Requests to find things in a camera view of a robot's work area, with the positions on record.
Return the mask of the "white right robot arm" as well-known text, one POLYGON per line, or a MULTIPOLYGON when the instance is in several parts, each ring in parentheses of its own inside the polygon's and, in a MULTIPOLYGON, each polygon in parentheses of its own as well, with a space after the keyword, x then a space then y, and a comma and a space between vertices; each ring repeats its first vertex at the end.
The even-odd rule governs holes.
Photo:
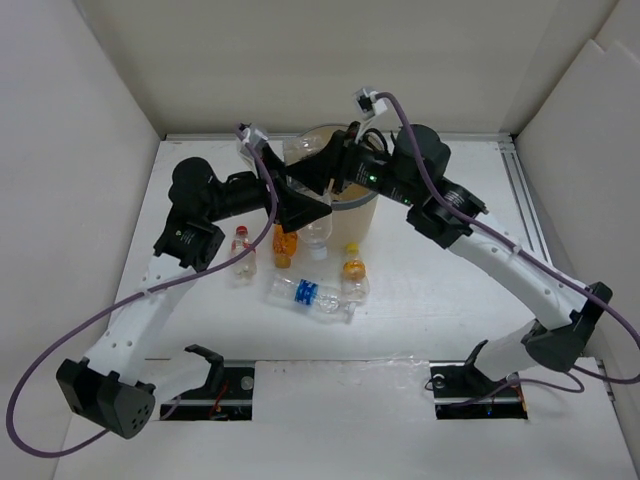
POLYGON ((533 313, 524 327, 482 341, 448 371, 462 395, 487 395, 534 366, 573 369, 611 290, 572 280, 522 247, 483 201, 446 178, 451 150, 434 130, 412 124, 386 139, 354 122, 330 136, 288 139, 283 152, 290 180, 308 192, 340 192, 353 183, 408 206, 416 231, 483 270, 533 313))

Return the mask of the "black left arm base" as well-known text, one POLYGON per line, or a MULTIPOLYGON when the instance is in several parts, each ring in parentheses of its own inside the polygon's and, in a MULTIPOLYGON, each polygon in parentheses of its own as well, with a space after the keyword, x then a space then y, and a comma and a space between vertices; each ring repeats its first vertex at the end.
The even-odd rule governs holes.
POLYGON ((221 355, 196 344, 187 355, 204 359, 209 369, 204 385, 186 390, 180 399, 160 406, 162 421, 250 421, 253 413, 255 363, 226 361, 221 355))

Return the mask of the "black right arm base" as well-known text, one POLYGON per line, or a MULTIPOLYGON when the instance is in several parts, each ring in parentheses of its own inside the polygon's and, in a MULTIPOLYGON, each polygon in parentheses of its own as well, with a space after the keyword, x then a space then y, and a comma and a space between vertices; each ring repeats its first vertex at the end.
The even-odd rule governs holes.
POLYGON ((517 374, 492 381, 475 367, 486 343, 479 343, 465 360, 430 362, 424 389, 433 394, 437 420, 528 419, 522 389, 509 383, 519 380, 517 374))

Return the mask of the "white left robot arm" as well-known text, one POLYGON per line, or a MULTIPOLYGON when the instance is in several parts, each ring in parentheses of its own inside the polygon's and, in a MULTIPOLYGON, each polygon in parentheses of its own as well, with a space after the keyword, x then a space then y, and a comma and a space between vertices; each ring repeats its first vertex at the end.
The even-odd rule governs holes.
POLYGON ((71 410, 131 439, 154 408, 185 392, 212 396, 222 387, 224 359, 200 345, 163 369, 146 368, 146 358, 175 307, 204 272, 225 235, 217 221, 258 209, 274 214, 284 231, 296 231, 330 214, 331 208, 293 190, 282 160, 264 146, 258 174, 239 172, 220 181, 203 158, 181 161, 173 170, 166 224, 139 287, 140 297, 119 309, 103 336, 78 361, 66 360, 56 379, 71 410))

